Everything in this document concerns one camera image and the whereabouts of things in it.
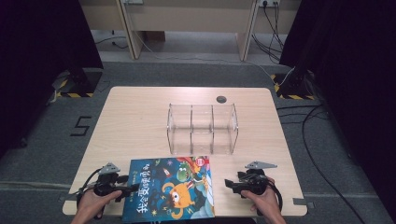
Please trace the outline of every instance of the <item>clear acrylic organizer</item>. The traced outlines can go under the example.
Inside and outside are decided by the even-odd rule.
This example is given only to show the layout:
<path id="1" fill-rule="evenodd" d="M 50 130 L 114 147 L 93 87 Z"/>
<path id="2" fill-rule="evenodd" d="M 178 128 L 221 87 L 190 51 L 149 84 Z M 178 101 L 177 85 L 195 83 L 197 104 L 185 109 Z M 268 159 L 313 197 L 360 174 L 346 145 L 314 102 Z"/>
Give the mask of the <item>clear acrylic organizer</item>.
<path id="1" fill-rule="evenodd" d="M 233 154 L 235 105 L 169 105 L 167 135 L 173 155 Z"/>

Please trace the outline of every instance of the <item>human arm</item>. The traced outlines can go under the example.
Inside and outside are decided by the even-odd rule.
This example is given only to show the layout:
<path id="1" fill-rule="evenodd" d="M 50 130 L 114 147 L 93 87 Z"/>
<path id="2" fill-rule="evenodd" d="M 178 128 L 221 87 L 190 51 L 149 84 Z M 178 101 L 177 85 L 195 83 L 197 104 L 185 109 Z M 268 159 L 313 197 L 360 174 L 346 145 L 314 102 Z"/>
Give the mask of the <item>human arm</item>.
<path id="1" fill-rule="evenodd" d="M 101 197 L 96 195 L 92 189 L 87 190 L 78 204 L 78 210 L 72 224 L 84 224 L 95 216 L 100 217 L 102 215 L 102 208 L 110 203 L 111 200 L 120 197 L 121 194 L 121 190 L 116 190 Z"/>
<path id="2" fill-rule="evenodd" d="M 268 179 L 275 184 L 275 180 L 271 177 Z M 257 195 L 249 190 L 242 190 L 241 194 L 254 202 L 250 210 L 254 211 L 259 209 L 269 224 L 284 224 L 285 219 L 280 214 L 279 205 L 277 203 L 276 194 L 270 186 L 267 186 L 262 195 Z"/>

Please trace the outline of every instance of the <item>wooden table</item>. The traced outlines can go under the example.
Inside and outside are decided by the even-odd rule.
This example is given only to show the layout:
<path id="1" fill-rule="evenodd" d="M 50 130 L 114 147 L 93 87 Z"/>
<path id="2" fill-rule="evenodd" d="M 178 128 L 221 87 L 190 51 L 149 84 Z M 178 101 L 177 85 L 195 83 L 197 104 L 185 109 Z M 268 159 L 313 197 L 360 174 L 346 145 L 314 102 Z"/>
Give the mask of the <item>wooden table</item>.
<path id="1" fill-rule="evenodd" d="M 209 155 L 215 213 L 218 217 L 254 217 L 251 201 L 241 199 L 224 185 L 224 179 L 238 181 L 236 173 L 246 171 L 252 161 L 277 165 L 265 173 L 276 180 L 283 197 L 283 216 L 303 216 L 306 206 L 293 204 L 302 199 L 276 108 L 264 88 L 180 88 L 115 87 L 111 90 L 88 144 L 70 193 L 76 192 L 96 169 L 112 161 L 128 175 L 131 159 L 171 157 L 166 135 L 169 104 L 215 105 L 225 96 L 225 104 L 235 104 L 239 135 L 233 155 Z M 121 216 L 123 201 L 111 203 L 105 215 Z M 67 201 L 64 213 L 74 215 L 76 202 Z"/>

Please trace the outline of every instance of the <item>gray carpet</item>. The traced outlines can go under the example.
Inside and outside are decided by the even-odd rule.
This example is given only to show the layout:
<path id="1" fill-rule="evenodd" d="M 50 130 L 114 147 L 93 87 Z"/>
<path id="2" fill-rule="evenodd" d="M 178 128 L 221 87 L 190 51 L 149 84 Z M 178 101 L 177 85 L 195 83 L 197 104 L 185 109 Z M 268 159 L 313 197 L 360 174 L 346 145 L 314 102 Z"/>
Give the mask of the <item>gray carpet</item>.
<path id="1" fill-rule="evenodd" d="M 7 152 L 0 160 L 0 223 L 69 223 L 60 197 L 67 194 L 110 89 L 114 86 L 197 86 L 268 88 L 276 107 L 318 105 L 319 100 L 284 100 L 276 97 L 271 79 L 254 65 L 105 63 L 92 98 L 58 98 L 50 104 L 27 136 L 28 146 Z M 268 66 L 270 74 L 287 67 Z M 302 121 L 313 107 L 279 109 L 290 154 L 308 202 L 304 217 L 288 223 L 360 223 L 347 204 L 319 174 L 304 147 Z M 340 140 L 325 108 L 304 126 L 304 138 L 317 167 L 345 196 L 365 223 L 392 223 L 364 172 Z M 75 125 L 90 126 L 85 136 Z M 104 217 L 93 223 L 120 223 Z"/>

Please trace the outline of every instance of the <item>children's book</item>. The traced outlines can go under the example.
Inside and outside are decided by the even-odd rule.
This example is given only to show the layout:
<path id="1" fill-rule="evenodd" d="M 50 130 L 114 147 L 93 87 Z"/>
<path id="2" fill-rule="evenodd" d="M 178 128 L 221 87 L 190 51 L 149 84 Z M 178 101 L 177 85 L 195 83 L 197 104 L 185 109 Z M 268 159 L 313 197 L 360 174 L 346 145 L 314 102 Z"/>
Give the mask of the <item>children's book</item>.
<path id="1" fill-rule="evenodd" d="M 215 216 L 209 158 L 131 160 L 128 186 L 139 190 L 125 198 L 124 223 Z"/>

